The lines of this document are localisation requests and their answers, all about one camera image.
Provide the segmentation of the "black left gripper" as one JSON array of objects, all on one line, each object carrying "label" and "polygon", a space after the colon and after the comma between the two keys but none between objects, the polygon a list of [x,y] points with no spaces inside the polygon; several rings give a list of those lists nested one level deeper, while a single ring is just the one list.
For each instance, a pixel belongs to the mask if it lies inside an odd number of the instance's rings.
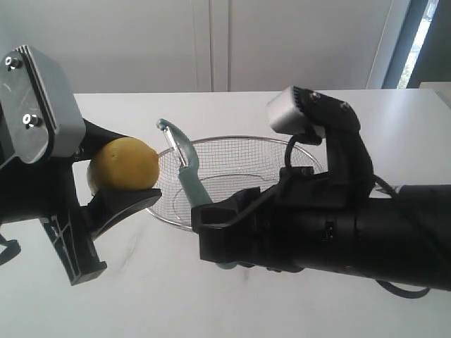
[{"label": "black left gripper", "polygon": [[51,157],[30,165],[14,160],[1,165],[1,223],[40,219],[72,286],[98,278],[107,267],[99,259],[93,240],[161,198],[160,189],[100,189],[81,206],[73,164],[92,159],[103,146],[122,137],[82,119],[86,133],[71,157]]}]

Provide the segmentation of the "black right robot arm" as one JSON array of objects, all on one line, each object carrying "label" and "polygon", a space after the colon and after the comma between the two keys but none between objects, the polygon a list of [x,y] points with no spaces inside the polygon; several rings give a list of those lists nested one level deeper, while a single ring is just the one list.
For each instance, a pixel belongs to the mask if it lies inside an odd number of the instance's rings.
[{"label": "black right robot arm", "polygon": [[393,198],[341,208],[314,188],[326,173],[282,169],[278,184],[192,209],[202,260],[298,273],[354,275],[386,289],[450,289],[450,187],[405,185]]}]

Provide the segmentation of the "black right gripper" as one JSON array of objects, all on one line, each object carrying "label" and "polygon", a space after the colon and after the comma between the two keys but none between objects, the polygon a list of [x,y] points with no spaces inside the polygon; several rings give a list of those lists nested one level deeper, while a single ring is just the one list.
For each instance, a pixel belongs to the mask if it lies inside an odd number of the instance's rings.
[{"label": "black right gripper", "polygon": [[345,178],[283,169],[280,181],[241,189],[191,210],[199,256],[219,264],[297,273],[305,268],[364,275],[358,226],[366,204],[366,175]]}]

